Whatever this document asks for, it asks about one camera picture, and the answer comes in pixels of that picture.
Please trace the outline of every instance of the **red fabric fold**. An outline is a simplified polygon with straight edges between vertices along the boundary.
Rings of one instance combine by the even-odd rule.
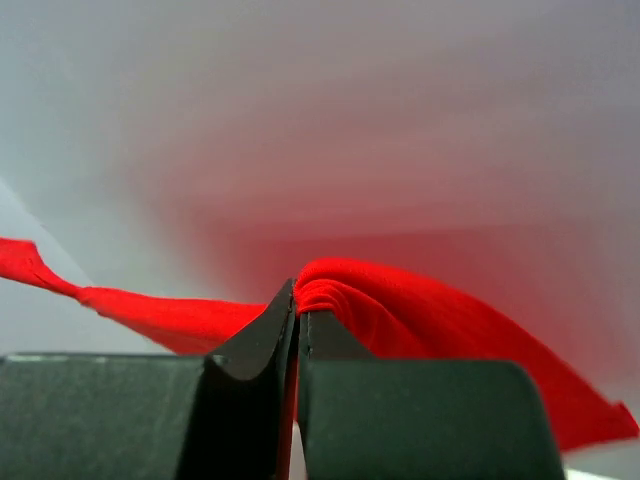
[[[79,287],[58,277],[29,241],[0,238],[0,277],[75,298],[180,354],[202,354],[249,324],[264,305],[166,299]],[[298,313],[331,310],[387,358],[510,360],[537,383],[563,451],[637,438],[622,404],[610,404],[545,345],[488,305],[439,282],[354,260],[307,265],[294,289]]]

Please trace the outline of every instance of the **white surface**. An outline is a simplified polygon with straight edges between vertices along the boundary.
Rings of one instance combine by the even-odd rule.
[[[45,261],[79,285],[87,276],[0,181],[2,236],[38,243]],[[160,352],[127,328],[104,321],[75,301],[33,287],[0,280],[0,355],[18,352]]]
[[[96,283],[267,300],[393,263],[640,414],[639,5],[6,0],[0,174]]]

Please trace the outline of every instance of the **fabric fold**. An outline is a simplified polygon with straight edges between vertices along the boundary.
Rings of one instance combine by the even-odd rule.
[[[224,343],[265,305],[158,298],[80,287],[52,272],[36,246],[0,238],[0,277],[74,298],[178,354]],[[537,384],[562,451],[637,438],[638,425],[548,347],[489,305],[433,279],[383,265],[326,258],[307,265],[294,287],[298,314],[330,310],[383,358],[512,361]]]

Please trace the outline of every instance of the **white wall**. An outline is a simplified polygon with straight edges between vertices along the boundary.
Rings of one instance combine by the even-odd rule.
[[[49,233],[0,181],[0,236],[34,240],[65,279],[91,285]],[[0,279],[0,354],[21,351],[159,352],[160,347],[74,300]]]

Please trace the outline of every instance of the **red cloth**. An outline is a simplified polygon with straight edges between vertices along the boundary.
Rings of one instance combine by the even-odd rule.
[[[264,305],[165,299],[58,277],[32,242],[0,238],[0,277],[75,298],[180,354],[202,354],[235,335]],[[486,304],[426,277],[345,259],[307,265],[294,289],[298,313],[331,310],[373,353],[393,358],[502,359],[537,383],[563,451],[636,438],[622,404],[610,404],[546,346]]]

